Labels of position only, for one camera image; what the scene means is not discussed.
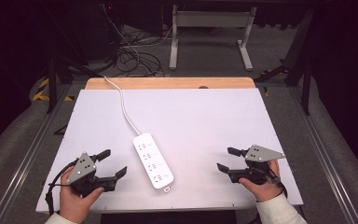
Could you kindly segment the wooden table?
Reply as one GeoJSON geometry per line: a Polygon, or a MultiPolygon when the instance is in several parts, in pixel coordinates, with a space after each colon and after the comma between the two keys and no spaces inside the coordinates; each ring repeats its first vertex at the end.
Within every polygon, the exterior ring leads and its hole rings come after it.
{"type": "Polygon", "coordinates": [[[251,89],[250,77],[110,77],[122,90],[251,89]]]}

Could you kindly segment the aluminium floor rail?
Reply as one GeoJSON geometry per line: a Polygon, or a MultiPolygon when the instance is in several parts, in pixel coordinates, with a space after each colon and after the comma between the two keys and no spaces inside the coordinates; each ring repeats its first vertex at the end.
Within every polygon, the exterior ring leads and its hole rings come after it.
{"type": "Polygon", "coordinates": [[[289,93],[295,102],[295,105],[299,111],[299,114],[305,125],[307,131],[310,135],[310,139],[313,145],[313,150],[324,170],[327,181],[337,199],[338,205],[347,221],[348,224],[358,224],[358,213],[349,197],[348,192],[346,191],[344,184],[340,175],[337,172],[336,167],[332,163],[327,151],[324,147],[322,139],[318,134],[314,123],[311,120],[311,117],[307,115],[302,107],[301,99],[296,88],[289,87],[289,93]]]}
{"type": "Polygon", "coordinates": [[[38,128],[31,145],[27,148],[26,154],[24,155],[20,165],[15,169],[14,175],[10,180],[6,192],[0,200],[0,224],[4,222],[10,207],[19,194],[21,187],[41,149],[41,145],[45,140],[48,128],[50,127],[51,122],[54,120],[59,107],[61,106],[66,94],[70,89],[70,84],[63,84],[60,87],[56,96],[56,104],[44,116],[41,126],[38,128]]]}

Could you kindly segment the person's left hand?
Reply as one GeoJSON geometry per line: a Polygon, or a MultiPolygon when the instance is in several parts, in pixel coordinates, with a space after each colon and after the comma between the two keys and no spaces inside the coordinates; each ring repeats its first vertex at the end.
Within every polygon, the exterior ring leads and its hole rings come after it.
{"type": "Polygon", "coordinates": [[[67,168],[61,176],[60,216],[75,224],[82,224],[89,213],[90,207],[104,192],[104,188],[95,189],[85,198],[79,196],[71,187],[66,185],[73,169],[73,166],[67,168]]]}

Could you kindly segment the yellow black hazard tape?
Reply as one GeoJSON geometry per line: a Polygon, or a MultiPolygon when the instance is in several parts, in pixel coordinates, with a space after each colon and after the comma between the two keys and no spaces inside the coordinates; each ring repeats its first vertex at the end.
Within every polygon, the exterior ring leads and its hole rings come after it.
{"type": "Polygon", "coordinates": [[[49,100],[49,96],[44,94],[44,90],[46,89],[46,87],[48,86],[48,82],[49,82],[49,78],[45,77],[43,79],[43,81],[40,83],[34,97],[33,100],[34,101],[48,101],[49,100]]]}

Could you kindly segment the white metal desk frame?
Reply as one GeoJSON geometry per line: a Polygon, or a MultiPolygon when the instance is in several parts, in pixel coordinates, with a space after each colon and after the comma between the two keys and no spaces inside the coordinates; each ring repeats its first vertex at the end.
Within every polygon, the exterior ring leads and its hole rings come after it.
{"type": "Polygon", "coordinates": [[[244,29],[244,36],[237,41],[237,46],[245,69],[252,71],[254,68],[247,51],[247,42],[254,24],[256,11],[256,7],[245,12],[183,11],[178,9],[178,5],[174,5],[172,7],[172,43],[169,68],[175,70],[177,67],[178,27],[222,27],[244,29]]]}

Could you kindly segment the white board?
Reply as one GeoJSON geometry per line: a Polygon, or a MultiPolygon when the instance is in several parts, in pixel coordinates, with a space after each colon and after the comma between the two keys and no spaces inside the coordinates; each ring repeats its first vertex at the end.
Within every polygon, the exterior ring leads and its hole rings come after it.
{"type": "Polygon", "coordinates": [[[282,148],[257,89],[83,90],[48,178],[83,152],[110,149],[97,175],[124,167],[127,173],[91,207],[97,213],[244,209],[255,206],[255,197],[217,164],[244,168],[227,149],[252,145],[282,148]],[[150,133],[168,163],[169,192],[152,187],[132,143],[137,132],[150,133]]]}

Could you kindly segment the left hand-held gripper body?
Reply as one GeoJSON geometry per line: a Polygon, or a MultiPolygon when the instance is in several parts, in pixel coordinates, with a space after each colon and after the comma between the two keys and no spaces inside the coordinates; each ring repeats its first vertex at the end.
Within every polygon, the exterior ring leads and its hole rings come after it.
{"type": "Polygon", "coordinates": [[[104,188],[104,192],[114,191],[116,183],[110,184],[108,182],[109,177],[100,178],[95,175],[97,166],[90,157],[87,152],[82,153],[66,184],[82,197],[87,197],[97,188],[104,188]]]}

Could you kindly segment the white power strip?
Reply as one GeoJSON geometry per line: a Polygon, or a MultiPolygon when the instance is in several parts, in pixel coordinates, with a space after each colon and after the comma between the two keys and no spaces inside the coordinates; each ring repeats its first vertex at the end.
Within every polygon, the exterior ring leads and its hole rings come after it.
{"type": "Polygon", "coordinates": [[[132,140],[147,176],[155,190],[169,192],[174,177],[150,133],[142,133],[132,140]]]}

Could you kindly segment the black metal stand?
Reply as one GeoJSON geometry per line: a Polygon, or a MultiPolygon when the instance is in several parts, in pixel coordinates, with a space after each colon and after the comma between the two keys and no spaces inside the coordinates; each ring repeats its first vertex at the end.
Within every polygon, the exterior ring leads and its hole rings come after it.
{"type": "Polygon", "coordinates": [[[260,77],[255,78],[254,82],[261,83],[272,77],[287,72],[284,83],[288,87],[294,87],[300,79],[303,80],[301,106],[304,113],[308,116],[309,98],[310,98],[310,65],[309,55],[306,50],[306,42],[309,35],[309,28],[313,17],[314,10],[308,9],[301,23],[299,24],[293,42],[282,60],[282,64],[271,71],[265,71],[260,77]]]}
{"type": "Polygon", "coordinates": [[[58,103],[57,94],[57,81],[59,78],[63,84],[71,84],[73,76],[71,75],[69,67],[74,67],[81,74],[89,77],[99,77],[99,75],[81,63],[76,62],[68,57],[58,55],[50,59],[48,63],[48,91],[49,91],[49,104],[48,114],[50,114],[58,103]]]}

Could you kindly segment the person's right hand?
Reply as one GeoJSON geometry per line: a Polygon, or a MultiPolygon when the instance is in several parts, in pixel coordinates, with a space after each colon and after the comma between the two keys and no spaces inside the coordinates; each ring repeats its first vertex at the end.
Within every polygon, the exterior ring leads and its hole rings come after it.
{"type": "Polygon", "coordinates": [[[258,203],[269,201],[282,194],[282,188],[274,183],[266,182],[263,185],[257,185],[246,178],[240,178],[239,182],[254,194],[258,203]]]}

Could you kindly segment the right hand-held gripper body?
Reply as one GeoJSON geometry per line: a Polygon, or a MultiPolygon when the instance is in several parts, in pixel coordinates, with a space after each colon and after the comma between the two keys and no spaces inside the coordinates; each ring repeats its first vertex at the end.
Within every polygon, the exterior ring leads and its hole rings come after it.
{"type": "Polygon", "coordinates": [[[283,153],[259,145],[252,145],[245,150],[248,151],[244,157],[247,167],[242,170],[229,170],[228,176],[232,183],[238,183],[240,178],[246,178],[257,185],[280,182],[280,178],[269,168],[269,162],[284,159],[283,153]]]}

